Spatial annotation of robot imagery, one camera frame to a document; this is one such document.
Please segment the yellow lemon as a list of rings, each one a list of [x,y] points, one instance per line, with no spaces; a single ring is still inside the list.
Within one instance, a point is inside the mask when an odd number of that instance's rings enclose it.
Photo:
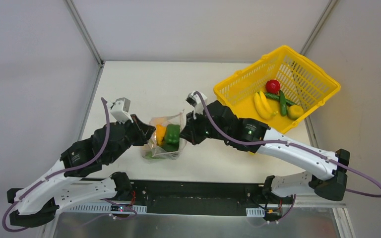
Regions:
[[[304,109],[298,105],[289,106],[287,109],[287,117],[291,120],[297,120],[304,114]]]

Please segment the green bell pepper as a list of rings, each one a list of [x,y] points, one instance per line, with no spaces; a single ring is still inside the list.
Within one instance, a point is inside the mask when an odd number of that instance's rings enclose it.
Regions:
[[[181,127],[179,124],[168,124],[167,131],[164,137],[164,142],[167,144],[179,144]]]

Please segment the green leaf vegetable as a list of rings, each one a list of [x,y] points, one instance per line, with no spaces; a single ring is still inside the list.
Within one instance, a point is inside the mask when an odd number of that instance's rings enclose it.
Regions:
[[[146,153],[144,153],[143,158],[145,158],[147,160],[165,159],[163,156],[153,155],[152,152],[146,152]]]

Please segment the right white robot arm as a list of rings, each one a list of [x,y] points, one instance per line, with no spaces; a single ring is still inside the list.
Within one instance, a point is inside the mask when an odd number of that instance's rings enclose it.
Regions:
[[[219,101],[208,104],[208,113],[202,102],[192,98],[186,101],[194,110],[186,115],[180,138],[192,145],[207,138],[217,139],[239,151],[269,155],[304,169],[290,176],[268,176],[261,193],[264,201],[274,203],[281,197],[311,192],[331,201],[343,199],[349,151],[325,151],[292,140],[263,122],[238,118]]]

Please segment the clear pink-dotted zip bag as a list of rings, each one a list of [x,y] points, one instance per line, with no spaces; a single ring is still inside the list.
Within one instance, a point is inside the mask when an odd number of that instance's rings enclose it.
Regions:
[[[184,112],[152,118],[149,124],[155,127],[155,132],[141,147],[141,156],[147,160],[178,159],[187,145],[187,141],[180,138],[185,127]]]

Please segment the dark green avocado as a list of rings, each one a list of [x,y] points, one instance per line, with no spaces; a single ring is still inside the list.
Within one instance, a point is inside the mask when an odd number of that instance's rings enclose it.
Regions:
[[[166,152],[177,152],[179,144],[163,144],[161,148]]]

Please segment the orange bell pepper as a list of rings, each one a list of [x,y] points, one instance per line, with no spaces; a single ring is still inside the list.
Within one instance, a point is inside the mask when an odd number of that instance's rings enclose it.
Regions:
[[[156,144],[158,146],[162,146],[164,143],[164,137],[165,137],[167,128],[161,124],[157,124],[155,127],[156,127],[156,130],[155,130]]]

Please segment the red tomato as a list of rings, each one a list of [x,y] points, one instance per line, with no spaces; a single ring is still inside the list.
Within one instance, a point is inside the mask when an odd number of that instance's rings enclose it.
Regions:
[[[278,80],[271,79],[266,82],[265,89],[270,94],[277,94],[281,89],[281,85]]]

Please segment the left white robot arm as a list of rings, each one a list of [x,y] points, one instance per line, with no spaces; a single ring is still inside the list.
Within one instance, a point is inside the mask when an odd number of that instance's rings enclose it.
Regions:
[[[132,146],[143,146],[156,128],[143,123],[136,115],[125,122],[109,122],[89,138],[73,143],[40,179],[26,188],[11,188],[7,200],[11,204],[6,221],[23,231],[52,221],[57,214],[77,205],[100,199],[127,200],[132,193],[125,172],[71,188],[88,175],[108,166]]]

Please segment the yellow plastic basket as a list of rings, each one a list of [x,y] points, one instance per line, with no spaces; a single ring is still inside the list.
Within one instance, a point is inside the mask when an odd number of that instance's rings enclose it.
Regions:
[[[266,83],[277,80],[287,100],[303,108],[297,120],[277,114],[270,120],[255,109],[254,95],[266,92]],[[213,88],[217,100],[228,106],[239,118],[253,118],[285,134],[341,89],[340,84],[307,57],[289,46],[280,46],[258,61],[236,71]]]

